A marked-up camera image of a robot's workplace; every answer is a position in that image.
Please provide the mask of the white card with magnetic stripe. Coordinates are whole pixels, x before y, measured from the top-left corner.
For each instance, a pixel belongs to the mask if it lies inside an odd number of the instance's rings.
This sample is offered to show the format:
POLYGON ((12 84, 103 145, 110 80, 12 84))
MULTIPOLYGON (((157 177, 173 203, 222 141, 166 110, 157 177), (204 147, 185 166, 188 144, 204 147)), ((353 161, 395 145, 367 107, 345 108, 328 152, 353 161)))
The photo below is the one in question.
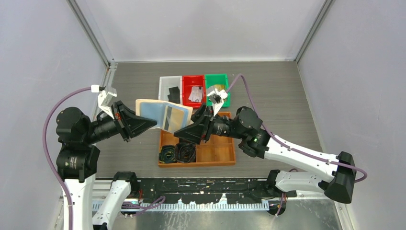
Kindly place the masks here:
POLYGON ((185 108, 166 106, 162 130, 174 133, 187 126, 188 110, 185 108))

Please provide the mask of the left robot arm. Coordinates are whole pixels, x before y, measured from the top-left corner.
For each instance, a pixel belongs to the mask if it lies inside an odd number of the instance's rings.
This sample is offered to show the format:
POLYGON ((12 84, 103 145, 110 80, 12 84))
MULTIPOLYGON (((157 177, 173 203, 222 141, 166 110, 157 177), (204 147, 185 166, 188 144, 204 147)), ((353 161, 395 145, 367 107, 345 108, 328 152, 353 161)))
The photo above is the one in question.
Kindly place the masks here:
POLYGON ((66 230, 111 230, 124 200, 138 195, 135 172, 117 172, 110 191, 96 214, 92 213, 93 187, 100 150, 96 143, 120 135, 124 141, 139 136, 157 122, 136 115, 121 101, 111 106, 113 116, 91 121, 80 109, 68 107, 56 118, 58 141, 62 144, 56 160, 64 186, 66 230))

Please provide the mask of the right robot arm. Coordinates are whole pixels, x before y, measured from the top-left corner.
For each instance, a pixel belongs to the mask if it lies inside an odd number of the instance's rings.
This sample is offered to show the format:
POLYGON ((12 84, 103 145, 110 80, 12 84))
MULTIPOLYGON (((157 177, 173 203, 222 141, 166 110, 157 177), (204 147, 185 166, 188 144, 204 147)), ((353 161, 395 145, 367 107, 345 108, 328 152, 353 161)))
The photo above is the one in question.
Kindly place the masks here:
POLYGON ((234 118, 215 115, 211 107, 203 106, 192 121, 175 131, 174 136, 197 145, 213 135, 239 139, 238 147, 250 157, 285 162, 302 169, 302 172, 271 170, 266 183, 270 196, 303 190, 323 193, 343 204, 352 202, 357 173, 350 153, 322 153, 269 134, 262 128, 263 121, 257 113, 246 106, 238 108, 234 118))

